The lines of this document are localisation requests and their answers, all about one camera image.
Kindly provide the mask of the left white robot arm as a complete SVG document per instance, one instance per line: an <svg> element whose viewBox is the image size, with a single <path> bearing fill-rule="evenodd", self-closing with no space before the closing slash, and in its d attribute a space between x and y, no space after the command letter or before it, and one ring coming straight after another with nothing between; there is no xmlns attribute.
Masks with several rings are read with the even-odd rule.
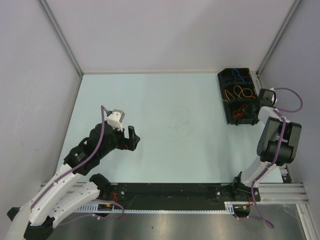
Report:
<svg viewBox="0 0 320 240"><path fill-rule="evenodd" d="M70 195L68 190L111 151L134 151L140 141L133 126L124 131L112 127L106 120L97 124L79 145L72 148L55 176L44 188L22 207L12 207L7 216L12 221L7 240L46 240L63 220L90 201L106 201L112 185L100 173L94 174L79 190Z"/></svg>

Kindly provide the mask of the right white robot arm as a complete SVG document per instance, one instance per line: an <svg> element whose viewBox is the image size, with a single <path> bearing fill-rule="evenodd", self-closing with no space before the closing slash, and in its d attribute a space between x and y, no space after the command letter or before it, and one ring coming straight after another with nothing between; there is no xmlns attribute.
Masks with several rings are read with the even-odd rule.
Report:
<svg viewBox="0 0 320 240"><path fill-rule="evenodd" d="M274 169L290 164L296 157L302 126L281 115L275 107L276 89L262 88L244 112L264 124L257 144L257 158L232 182L230 194L236 201L249 201L261 180Z"/></svg>

